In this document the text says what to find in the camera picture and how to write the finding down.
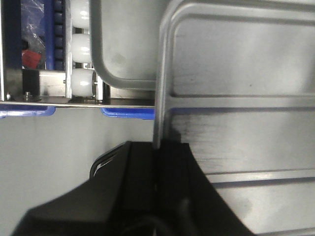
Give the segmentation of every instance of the metal tray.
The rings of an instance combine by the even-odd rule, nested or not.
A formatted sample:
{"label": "metal tray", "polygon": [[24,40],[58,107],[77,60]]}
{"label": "metal tray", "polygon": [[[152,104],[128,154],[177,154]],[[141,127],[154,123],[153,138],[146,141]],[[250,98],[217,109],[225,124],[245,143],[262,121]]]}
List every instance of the metal tray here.
{"label": "metal tray", "polygon": [[158,29],[169,0],[91,1],[93,65],[115,88],[154,90]]}
{"label": "metal tray", "polygon": [[174,0],[160,28],[155,147],[189,143],[256,234],[315,235],[315,5],[290,2]]}

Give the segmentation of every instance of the metal bar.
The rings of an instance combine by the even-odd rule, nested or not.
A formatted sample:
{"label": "metal bar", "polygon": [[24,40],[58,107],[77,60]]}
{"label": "metal bar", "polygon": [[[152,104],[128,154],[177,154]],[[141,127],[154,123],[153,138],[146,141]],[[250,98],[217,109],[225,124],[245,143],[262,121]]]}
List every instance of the metal bar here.
{"label": "metal bar", "polygon": [[1,100],[23,93],[21,59],[21,1],[0,1],[0,76]]}
{"label": "metal bar", "polygon": [[71,13],[70,13],[70,1],[64,1],[64,13],[65,13],[65,97],[71,98],[72,91],[71,91],[71,73],[72,73],[72,54],[71,54],[71,40],[72,40],[72,22],[71,22]]}
{"label": "metal bar", "polygon": [[296,97],[168,97],[170,108],[283,108],[315,107],[315,96]]}
{"label": "metal bar", "polygon": [[262,181],[274,179],[315,177],[315,169],[260,171],[251,173],[218,173],[207,174],[206,176],[211,183]]}
{"label": "metal bar", "polygon": [[56,106],[73,108],[154,108],[154,101],[146,99],[104,99],[98,102],[95,99],[40,96],[31,102],[25,102],[23,98],[17,101],[0,101],[0,104],[31,105],[31,106]]}

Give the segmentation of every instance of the black plastic object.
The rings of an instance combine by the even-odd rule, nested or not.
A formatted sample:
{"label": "black plastic object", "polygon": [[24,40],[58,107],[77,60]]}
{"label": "black plastic object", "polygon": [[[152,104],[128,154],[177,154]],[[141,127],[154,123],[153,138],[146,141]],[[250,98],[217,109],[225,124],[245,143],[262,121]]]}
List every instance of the black plastic object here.
{"label": "black plastic object", "polygon": [[39,71],[23,69],[23,94],[30,92],[33,96],[39,96]]}
{"label": "black plastic object", "polygon": [[[106,165],[95,169],[101,161]],[[127,142],[91,179],[27,212],[13,236],[252,236],[202,173],[189,145]]]}
{"label": "black plastic object", "polygon": [[26,50],[29,48],[29,43],[28,41],[22,39],[22,50]]}

